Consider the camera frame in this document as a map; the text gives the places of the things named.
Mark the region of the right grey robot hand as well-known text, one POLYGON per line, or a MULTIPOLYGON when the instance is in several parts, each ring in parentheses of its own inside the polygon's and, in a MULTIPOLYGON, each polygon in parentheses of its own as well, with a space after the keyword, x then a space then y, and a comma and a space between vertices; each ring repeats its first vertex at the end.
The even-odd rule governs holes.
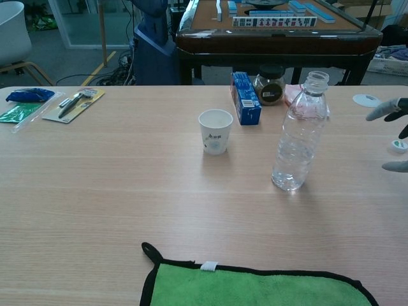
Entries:
MULTIPOLYGON (((373 121, 384 117, 385 122, 391 122, 405 115, 407 115, 407 98, 395 98, 378 105, 366 116, 366 121, 373 121)), ((397 173, 407 173, 407 161, 384 163, 382 169, 397 173)))

